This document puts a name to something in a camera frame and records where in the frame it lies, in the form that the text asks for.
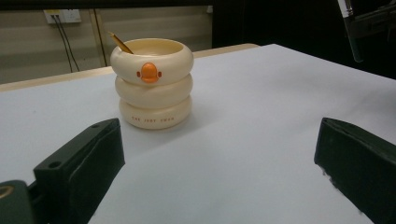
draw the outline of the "ceramic cup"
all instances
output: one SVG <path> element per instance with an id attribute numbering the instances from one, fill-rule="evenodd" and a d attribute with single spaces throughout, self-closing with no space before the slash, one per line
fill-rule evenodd
<path id="1" fill-rule="evenodd" d="M 158 38 L 124 44 L 133 54 L 115 47 L 110 57 L 122 116 L 145 129 L 180 123 L 191 112 L 191 50 L 174 40 Z"/>

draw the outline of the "wall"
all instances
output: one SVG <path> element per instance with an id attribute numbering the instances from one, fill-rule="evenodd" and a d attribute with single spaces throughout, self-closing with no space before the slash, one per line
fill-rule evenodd
<path id="1" fill-rule="evenodd" d="M 82 23 L 64 24 L 80 71 L 107 66 L 122 40 L 175 39 L 191 50 L 211 48 L 212 18 L 206 7 L 151 7 L 80 10 Z M 77 71 L 72 62 L 73 72 Z M 42 10 L 0 12 L 0 84 L 70 73 L 59 30 Z"/>

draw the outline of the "black cable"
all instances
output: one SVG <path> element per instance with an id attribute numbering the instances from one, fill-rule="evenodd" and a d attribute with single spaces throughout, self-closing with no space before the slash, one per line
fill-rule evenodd
<path id="1" fill-rule="evenodd" d="M 62 26 L 61 19 L 59 19 L 59 16 L 58 16 L 58 15 L 56 15 L 56 18 L 58 19 L 59 24 L 61 25 L 61 29 L 62 29 L 62 31 L 64 32 L 64 37 L 66 38 L 67 45 L 69 46 L 69 51 L 70 51 L 70 55 L 72 56 L 73 62 L 75 63 L 76 68 L 77 68 L 77 70 L 79 71 L 79 68 L 78 68 L 76 59 L 74 58 L 74 55 L 73 55 L 72 48 L 70 47 L 69 39 L 67 38 L 66 32 L 64 31 L 64 27 Z"/>
<path id="2" fill-rule="evenodd" d="M 64 36 L 62 35 L 61 28 L 59 27 L 58 21 L 55 19 L 55 16 L 51 15 L 51 17 L 52 17 L 53 20 L 55 20 L 56 26 L 58 27 L 59 34 L 61 34 L 62 41 L 64 42 L 64 50 L 66 51 L 67 60 L 69 61 L 70 72 L 73 73 L 72 63 L 70 62 L 69 53 L 68 53 L 68 51 L 67 51 L 66 42 L 64 41 Z"/>

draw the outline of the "ring-shaped cup tier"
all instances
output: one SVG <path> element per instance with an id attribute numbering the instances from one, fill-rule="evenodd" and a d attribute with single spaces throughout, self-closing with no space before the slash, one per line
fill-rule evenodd
<path id="1" fill-rule="evenodd" d="M 162 86 L 141 86 L 116 77 L 116 91 L 126 103 L 142 108 L 165 108 L 185 100 L 192 90 L 189 74 L 180 81 Z"/>
<path id="2" fill-rule="evenodd" d="M 133 52 L 115 47 L 110 56 L 114 72 L 142 86 L 168 85 L 187 76 L 193 66 L 191 50 L 174 40 L 146 38 L 125 42 Z"/>
<path id="3" fill-rule="evenodd" d="M 132 125 L 143 129 L 165 129 L 179 124 L 191 112 L 191 97 L 178 105 L 162 109 L 144 109 L 127 104 L 120 99 L 120 112 Z"/>

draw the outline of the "cream-colored pen holder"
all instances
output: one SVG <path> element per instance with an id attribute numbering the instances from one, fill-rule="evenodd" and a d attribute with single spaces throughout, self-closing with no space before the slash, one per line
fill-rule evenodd
<path id="1" fill-rule="evenodd" d="M 122 116 L 145 129 L 180 123 L 191 112 L 191 50 L 179 42 L 155 38 L 125 45 L 134 54 L 115 47 L 110 57 Z"/>

